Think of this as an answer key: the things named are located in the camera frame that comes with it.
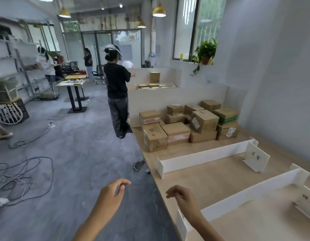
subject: black hair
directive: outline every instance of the black hair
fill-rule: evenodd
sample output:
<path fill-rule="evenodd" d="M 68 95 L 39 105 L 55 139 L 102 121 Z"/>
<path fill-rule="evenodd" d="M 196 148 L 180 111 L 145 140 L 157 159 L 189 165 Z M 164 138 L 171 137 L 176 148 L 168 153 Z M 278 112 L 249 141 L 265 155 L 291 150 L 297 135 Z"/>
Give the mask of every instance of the black hair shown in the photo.
<path fill-rule="evenodd" d="M 107 61 L 111 61 L 111 62 L 117 58 L 117 55 L 119 55 L 118 51 L 109 50 L 109 48 L 105 48 L 105 52 L 107 53 L 107 55 L 105 56 L 105 59 Z"/>
<path fill-rule="evenodd" d="M 42 53 L 42 54 L 45 53 L 46 60 L 47 61 L 49 60 L 49 56 L 48 56 L 47 51 L 44 47 L 38 47 L 37 51 L 38 51 L 38 53 Z"/>
<path fill-rule="evenodd" d="M 89 54 L 91 53 L 91 51 L 86 47 L 85 51 L 88 52 Z"/>

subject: forearm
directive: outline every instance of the forearm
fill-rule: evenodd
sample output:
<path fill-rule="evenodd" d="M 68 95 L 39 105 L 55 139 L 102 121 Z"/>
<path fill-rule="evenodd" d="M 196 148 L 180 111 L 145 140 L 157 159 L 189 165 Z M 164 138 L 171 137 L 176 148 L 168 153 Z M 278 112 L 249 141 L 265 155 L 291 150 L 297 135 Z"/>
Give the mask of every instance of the forearm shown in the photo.
<path fill-rule="evenodd" d="M 204 241 L 224 241 L 205 217 L 202 217 L 198 222 L 192 224 L 192 226 L 201 235 Z"/>
<path fill-rule="evenodd" d="M 72 241 L 94 241 L 102 228 L 94 222 L 94 219 L 88 219 L 78 228 Z"/>

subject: ceiling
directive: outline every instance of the ceiling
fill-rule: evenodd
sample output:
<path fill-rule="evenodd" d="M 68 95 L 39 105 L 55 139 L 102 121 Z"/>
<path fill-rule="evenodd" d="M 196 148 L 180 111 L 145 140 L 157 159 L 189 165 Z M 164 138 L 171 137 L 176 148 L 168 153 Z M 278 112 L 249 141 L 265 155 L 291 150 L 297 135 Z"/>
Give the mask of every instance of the ceiling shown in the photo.
<path fill-rule="evenodd" d="M 114 8 L 120 3 L 124 7 L 141 4 L 141 0 L 62 0 L 62 2 L 70 13 Z"/>

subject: white cord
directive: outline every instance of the white cord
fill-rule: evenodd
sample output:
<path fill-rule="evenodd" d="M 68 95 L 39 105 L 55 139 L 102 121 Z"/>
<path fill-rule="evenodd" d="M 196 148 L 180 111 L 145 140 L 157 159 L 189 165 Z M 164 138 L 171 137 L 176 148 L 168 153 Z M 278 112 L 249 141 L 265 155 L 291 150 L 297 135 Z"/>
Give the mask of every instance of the white cord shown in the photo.
<path fill-rule="evenodd" d="M 138 159 L 137 162 L 139 162 L 141 159 L 143 159 L 143 162 L 145 161 L 145 158 L 144 158 L 144 157 L 141 157 L 141 158 Z M 147 172 L 147 171 L 143 171 L 143 170 L 138 170 L 138 169 L 136 169 L 136 164 L 137 164 L 137 162 L 134 164 L 134 169 L 135 169 L 136 171 L 139 171 L 139 172 Z"/>

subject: concrete floor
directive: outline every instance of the concrete floor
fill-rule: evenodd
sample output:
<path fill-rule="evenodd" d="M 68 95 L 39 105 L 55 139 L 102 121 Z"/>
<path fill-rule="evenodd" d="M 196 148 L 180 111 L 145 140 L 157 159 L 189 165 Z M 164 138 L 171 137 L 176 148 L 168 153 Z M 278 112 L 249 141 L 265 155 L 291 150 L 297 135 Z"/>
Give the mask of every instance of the concrete floor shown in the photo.
<path fill-rule="evenodd" d="M 0 209 L 0 241 L 71 240 L 101 187 L 120 177 L 131 180 L 132 185 L 125 189 L 119 210 L 96 240 L 178 240 L 152 176 L 132 169 L 141 157 L 133 134 L 122 140 L 115 136 L 106 88 L 85 85 L 85 95 L 93 98 L 87 111 L 79 114 L 65 114 L 71 105 L 66 88 L 60 93 L 57 101 L 29 102 L 30 118 L 6 126 L 14 136 L 0 141 L 0 162 L 12 166 L 26 158 L 51 157 L 54 180 L 45 196 Z M 30 141 L 45 132 L 48 117 L 63 115 L 66 117 L 54 121 L 45 136 L 27 146 L 8 148 L 8 143 Z M 34 177 L 33 185 L 24 198 L 45 193 L 52 175 L 49 160 L 29 174 Z"/>

